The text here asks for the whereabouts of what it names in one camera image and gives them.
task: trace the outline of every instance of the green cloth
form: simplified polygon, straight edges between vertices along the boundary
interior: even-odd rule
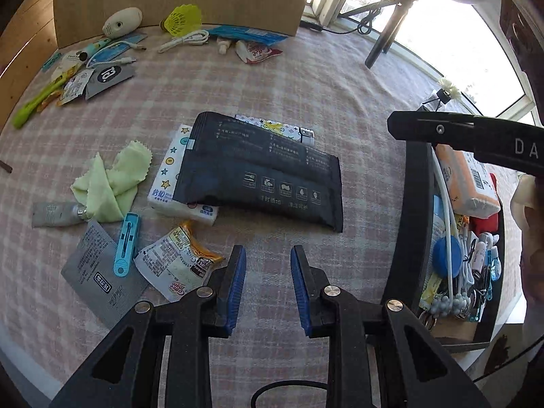
[[[132,207],[138,184],[148,175],[151,151],[142,143],[131,141],[106,170],[97,153],[92,166],[71,186],[73,195],[87,207],[89,218],[99,222],[122,221]]]

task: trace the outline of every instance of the red object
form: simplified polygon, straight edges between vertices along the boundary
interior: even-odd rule
[[[493,185],[495,186],[495,192],[497,192],[497,178],[494,173],[490,173],[490,175],[493,180]],[[474,231],[476,235],[483,232],[496,233],[499,230],[499,213],[495,213],[487,219],[471,217],[470,223],[472,225],[472,231]]]

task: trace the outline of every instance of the barcode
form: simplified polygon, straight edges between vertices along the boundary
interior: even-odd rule
[[[476,187],[483,190],[483,183],[481,181],[478,170],[471,169],[471,172],[472,172],[472,177],[474,178],[474,183],[476,184]]]

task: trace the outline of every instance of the metal bolt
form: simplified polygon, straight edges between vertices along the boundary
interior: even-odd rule
[[[390,301],[387,301],[387,308],[389,308],[391,311],[394,311],[394,312],[401,311],[403,307],[404,307],[403,303],[396,299],[391,299]]]
[[[327,296],[338,296],[340,294],[340,289],[336,285],[327,285],[325,287],[325,294]]]
[[[140,301],[134,306],[134,310],[142,315],[143,313],[147,313],[149,310],[151,310],[151,304],[146,301]]]
[[[210,287],[200,287],[197,290],[197,296],[200,298],[207,298],[213,294],[213,290]]]

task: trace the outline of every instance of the black cable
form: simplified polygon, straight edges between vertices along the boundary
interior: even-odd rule
[[[366,6],[363,6],[360,13],[368,12],[368,14],[358,22],[355,29],[348,30],[346,32],[336,32],[334,30],[322,28],[325,32],[330,32],[331,34],[336,35],[346,35],[351,34],[357,31],[361,35],[368,35],[372,32],[372,20],[379,16],[383,7],[396,5],[399,0],[382,0],[376,3],[372,3]]]
[[[257,391],[255,391],[255,394],[251,397],[251,408],[257,408],[255,403],[257,403],[257,399],[262,393],[268,390],[271,390],[272,388],[286,387],[286,386],[312,387],[312,388],[320,388],[321,390],[327,389],[327,384],[323,384],[322,382],[314,382],[313,380],[279,380],[278,382],[265,385],[262,388],[259,388]]]
[[[489,372],[487,374],[484,374],[483,376],[480,376],[477,379],[474,379],[473,382],[476,383],[476,382],[478,382],[478,381],[480,381],[482,379],[485,379],[486,377],[491,376],[493,373],[496,373],[497,371],[504,368],[505,366],[510,365],[513,361],[517,361],[521,356],[523,356],[528,351],[532,350],[535,346],[537,346],[543,340],[544,340],[544,335],[540,336],[537,340],[535,340],[535,342],[533,342],[531,345],[529,345],[527,348],[525,348],[521,353],[517,354],[516,356],[514,356],[509,361],[506,361],[504,364],[502,364],[498,368],[495,368],[493,371],[491,371],[491,372]]]

